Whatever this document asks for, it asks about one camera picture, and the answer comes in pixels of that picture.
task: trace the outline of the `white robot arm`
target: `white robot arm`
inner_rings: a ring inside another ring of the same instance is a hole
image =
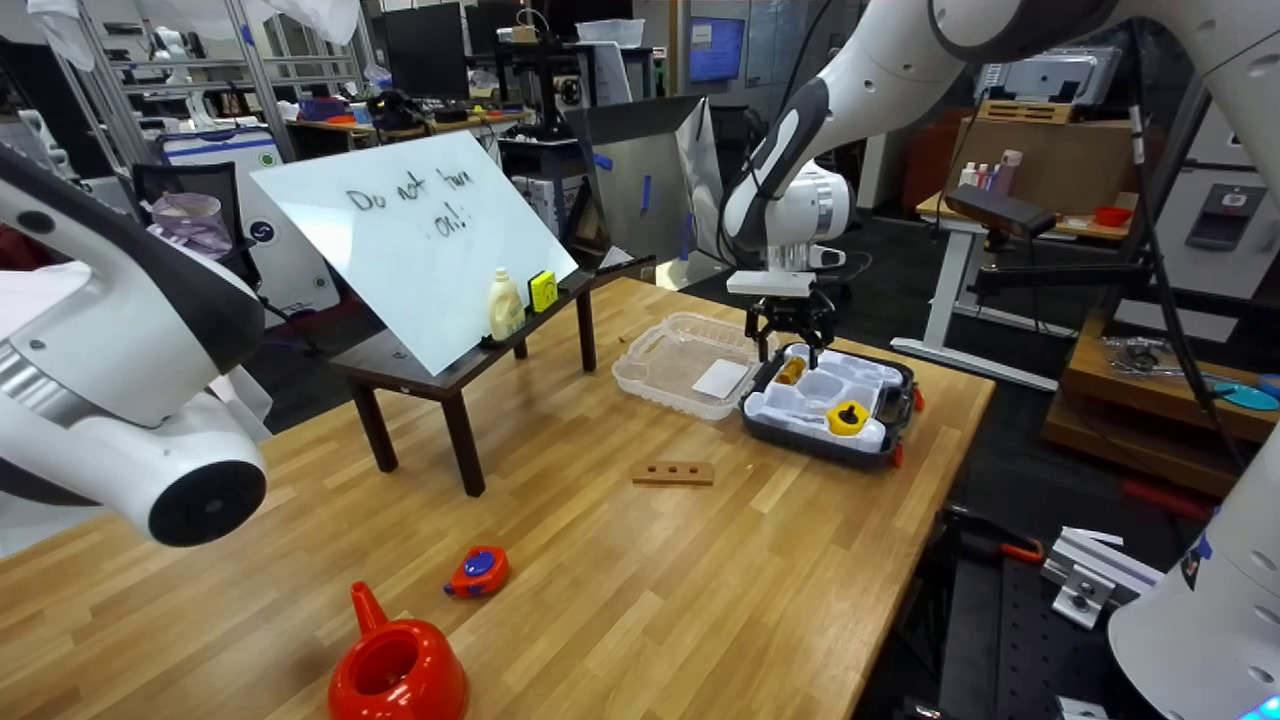
[[[205,545],[266,499],[255,444],[205,387],[262,341],[253,291],[0,143],[0,223],[93,270],[0,335],[0,489],[65,489],[159,545]]]
[[[751,151],[724,203],[732,249],[766,252],[730,291],[762,298],[803,334],[825,302],[817,239],[840,235],[849,189],[812,158],[923,116],[966,66],[1022,61],[1073,37],[1155,21],[1193,57],[1268,189],[1280,189],[1280,4],[1276,0],[870,0],[861,28],[803,86]],[[1128,679],[1165,716],[1280,713],[1280,434],[1241,477],[1225,512],[1170,582],[1108,624]]]

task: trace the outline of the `red pitcher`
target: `red pitcher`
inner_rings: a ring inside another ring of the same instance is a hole
[[[461,720],[469,675],[442,630],[388,620],[370,585],[354,585],[356,648],[328,684],[333,720]]]

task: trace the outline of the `chair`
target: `chair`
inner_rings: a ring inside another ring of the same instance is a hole
[[[253,239],[244,235],[236,164],[131,164],[131,202],[144,221],[152,221],[152,203],[165,194],[205,194],[219,202],[219,215],[233,232],[233,252],[219,266],[255,291],[266,312],[274,312],[286,327],[294,327],[289,324],[294,318],[282,312],[267,298],[262,298],[266,274],[255,270],[247,249],[274,239],[274,228],[253,228]]]

